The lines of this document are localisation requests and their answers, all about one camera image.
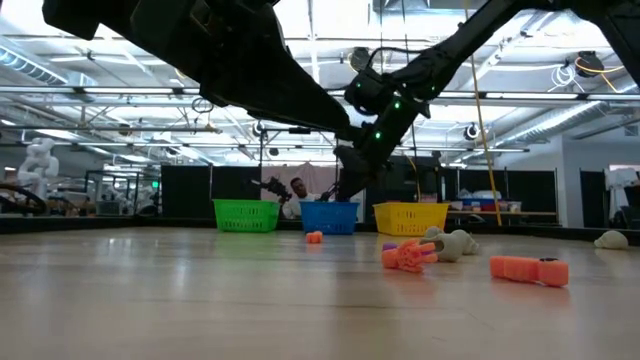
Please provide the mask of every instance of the plastic basket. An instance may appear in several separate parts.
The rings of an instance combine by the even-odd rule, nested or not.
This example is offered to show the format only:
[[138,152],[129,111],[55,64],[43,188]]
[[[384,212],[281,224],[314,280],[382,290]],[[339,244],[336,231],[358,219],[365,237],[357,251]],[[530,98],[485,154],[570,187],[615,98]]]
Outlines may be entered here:
[[278,223],[280,205],[260,200],[213,200],[218,230],[271,232]]
[[351,235],[356,227],[359,205],[355,202],[300,202],[304,231]]
[[449,204],[384,203],[373,208],[379,233],[424,236],[431,226],[444,229]]

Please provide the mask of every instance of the blue basket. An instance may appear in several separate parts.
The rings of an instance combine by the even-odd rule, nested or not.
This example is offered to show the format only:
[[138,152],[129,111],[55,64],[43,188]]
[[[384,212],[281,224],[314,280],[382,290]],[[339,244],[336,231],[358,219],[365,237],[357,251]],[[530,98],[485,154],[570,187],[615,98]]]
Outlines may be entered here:
[[358,219],[359,203],[300,202],[304,232],[351,235]]

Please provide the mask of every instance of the person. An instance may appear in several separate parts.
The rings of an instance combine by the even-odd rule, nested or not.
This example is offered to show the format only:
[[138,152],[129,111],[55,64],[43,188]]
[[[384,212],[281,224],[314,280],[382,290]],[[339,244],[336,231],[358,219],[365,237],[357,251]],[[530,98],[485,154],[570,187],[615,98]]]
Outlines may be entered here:
[[320,195],[309,193],[302,179],[298,177],[291,180],[290,185],[295,195],[293,195],[289,201],[280,198],[280,203],[282,204],[282,214],[287,219],[299,219],[302,216],[300,202],[316,201],[320,198]]

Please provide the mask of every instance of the orange toy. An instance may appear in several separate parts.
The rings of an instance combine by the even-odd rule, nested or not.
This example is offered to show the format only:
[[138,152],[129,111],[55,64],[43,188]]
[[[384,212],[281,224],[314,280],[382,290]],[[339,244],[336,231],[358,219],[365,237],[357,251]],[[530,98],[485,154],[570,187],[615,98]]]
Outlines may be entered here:
[[308,244],[322,244],[322,231],[314,231],[307,234]]
[[435,263],[438,255],[423,253],[434,251],[435,244],[427,243],[420,245],[420,239],[405,241],[397,249],[385,250],[382,252],[380,260],[386,269],[399,269],[412,273],[421,273],[422,264]]
[[492,256],[489,267],[493,277],[556,287],[569,283],[569,264],[558,259]]

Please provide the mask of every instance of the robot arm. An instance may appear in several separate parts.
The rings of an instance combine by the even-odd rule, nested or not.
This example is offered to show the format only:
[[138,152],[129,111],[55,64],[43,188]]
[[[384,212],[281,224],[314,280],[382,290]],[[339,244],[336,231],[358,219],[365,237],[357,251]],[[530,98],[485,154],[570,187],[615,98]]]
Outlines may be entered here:
[[283,44],[277,0],[45,0],[45,21],[90,40],[100,23],[198,81],[203,97],[249,115],[336,133],[344,165],[338,200],[375,178],[415,117],[429,115],[458,67],[524,9],[571,9],[600,27],[631,76],[640,82],[639,0],[488,0],[449,39],[404,69],[361,71],[345,99],[373,124],[354,128],[342,106],[291,57]]

